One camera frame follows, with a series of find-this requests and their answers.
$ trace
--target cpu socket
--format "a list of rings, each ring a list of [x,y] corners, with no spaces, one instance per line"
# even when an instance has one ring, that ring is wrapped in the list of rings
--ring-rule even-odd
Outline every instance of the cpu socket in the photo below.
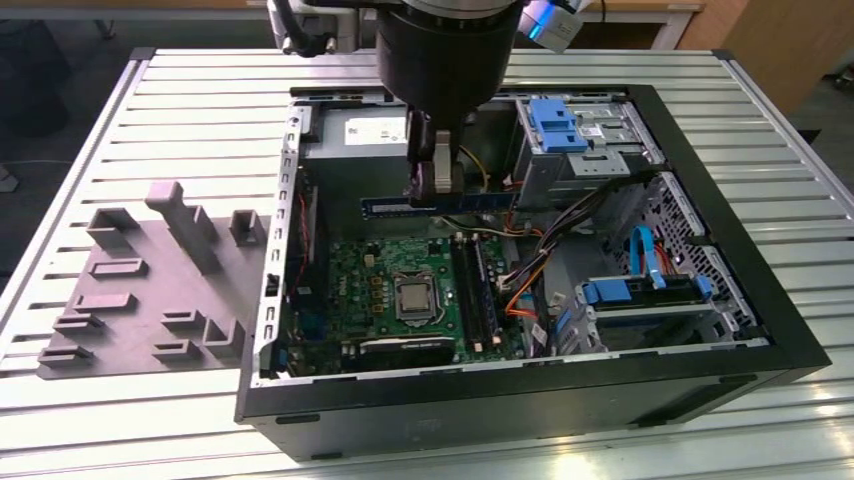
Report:
[[[398,320],[419,328],[436,319],[436,295],[431,274],[395,275],[395,310]]]

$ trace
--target green motherboard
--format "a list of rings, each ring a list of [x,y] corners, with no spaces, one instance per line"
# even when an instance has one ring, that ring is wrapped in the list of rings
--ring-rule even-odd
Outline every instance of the green motherboard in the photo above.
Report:
[[[518,328],[503,328],[498,343],[482,351],[472,349],[466,338],[467,319],[458,302],[451,243],[451,238],[446,237],[331,245],[326,341],[324,346],[318,345],[307,351],[314,357],[308,363],[315,366],[315,374],[338,373],[338,362],[331,361],[339,353],[335,350],[340,345],[364,339],[423,335],[452,338],[456,346],[454,363],[519,357],[523,347]],[[507,272],[502,243],[496,237],[484,236],[479,244],[494,284],[498,276]],[[406,288],[414,293],[410,299],[399,297]],[[427,295],[431,297],[427,303],[435,307],[434,314],[424,320],[402,320],[407,307],[422,308],[418,303]],[[495,305],[495,311],[502,313],[499,305]]]

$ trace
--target metal slotted table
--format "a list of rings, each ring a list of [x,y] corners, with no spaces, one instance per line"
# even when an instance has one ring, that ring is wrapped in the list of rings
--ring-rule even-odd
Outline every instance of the metal slotted table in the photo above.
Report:
[[[88,256],[95,210],[154,218],[148,185],[178,179],[211,217],[268,214],[290,88],[379,84],[370,53],[304,60],[272,50],[140,50],[135,58],[0,298],[0,477],[854,474],[854,202],[737,62],[710,52],[516,52],[506,83],[658,88],[827,348],[825,370],[686,425],[302,465],[234,424],[238,370],[40,380],[36,357]]]

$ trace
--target ram slot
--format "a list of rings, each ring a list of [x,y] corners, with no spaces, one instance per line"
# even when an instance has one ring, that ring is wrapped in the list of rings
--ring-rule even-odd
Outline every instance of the ram slot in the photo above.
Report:
[[[472,290],[474,272],[476,266],[468,261],[467,239],[462,235],[451,237],[451,263],[454,267],[454,282],[456,286],[456,302],[463,322],[466,344],[475,352],[483,351],[483,326],[478,319],[479,307]]]
[[[498,325],[498,315],[495,314],[495,298],[492,297],[492,284],[490,283],[490,272],[486,266],[486,257],[483,256],[483,247],[480,246],[480,238],[475,234],[468,243],[468,248],[474,251],[474,258],[478,265],[476,287],[472,290],[478,295],[480,305],[480,323],[486,332],[487,343],[498,345],[500,343],[500,327]]]

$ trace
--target motherboard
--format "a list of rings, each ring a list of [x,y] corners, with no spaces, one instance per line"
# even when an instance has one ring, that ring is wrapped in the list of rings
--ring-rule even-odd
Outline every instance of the motherboard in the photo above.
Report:
[[[490,235],[332,243],[326,315],[300,321],[311,373],[519,358],[494,297],[506,272]]]

